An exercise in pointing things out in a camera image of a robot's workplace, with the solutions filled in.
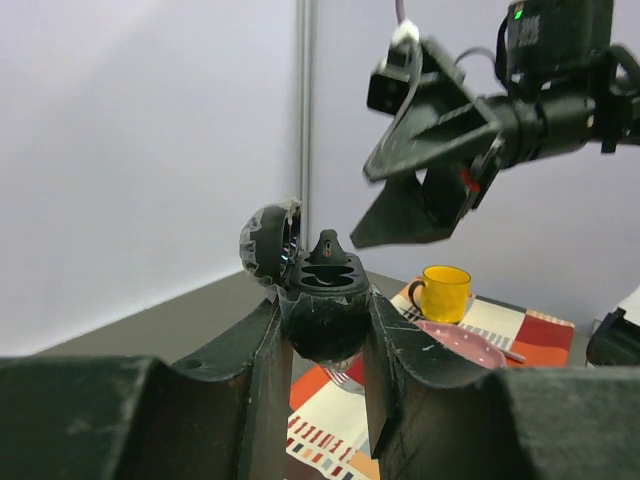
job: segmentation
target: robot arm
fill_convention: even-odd
[[[589,142],[602,153],[640,144],[640,66],[610,45],[612,18],[613,0],[513,3],[497,41],[506,92],[489,98],[463,85],[434,39],[392,46],[371,76],[367,105],[394,120],[364,166],[369,181],[386,184],[353,244],[449,238],[501,170]],[[425,169],[420,183],[415,173]]]

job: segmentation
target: pink plate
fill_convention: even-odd
[[[449,350],[453,350],[481,367],[494,369],[507,366],[507,360],[500,349],[477,333],[449,323],[434,323],[426,320],[418,320],[414,323]]]

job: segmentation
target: white wall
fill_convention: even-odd
[[[457,55],[495,49],[509,0],[405,0],[407,15]],[[640,54],[635,0],[617,0],[615,40]],[[311,169],[311,238],[348,235],[376,197],[362,165],[390,122],[368,112],[369,74],[395,28],[394,2],[318,2]],[[466,60],[476,93],[498,88],[485,58]],[[464,267],[474,290],[533,307],[586,329],[640,284],[640,150],[602,157],[597,147],[500,174],[453,238],[361,252],[374,272],[409,279],[434,263]]]
[[[240,269],[296,192],[295,1],[39,0],[0,16],[0,354]]]

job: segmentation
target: checkered tablecloth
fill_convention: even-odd
[[[409,321],[423,319],[405,287],[392,303]],[[526,358],[524,365],[566,366],[574,326],[532,310],[472,296],[463,328]],[[315,366],[291,389],[286,480],[379,479],[370,458],[362,362],[344,374]]]

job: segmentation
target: open lid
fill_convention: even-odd
[[[267,205],[240,233],[243,268],[262,286],[281,285],[299,253],[300,201]]]

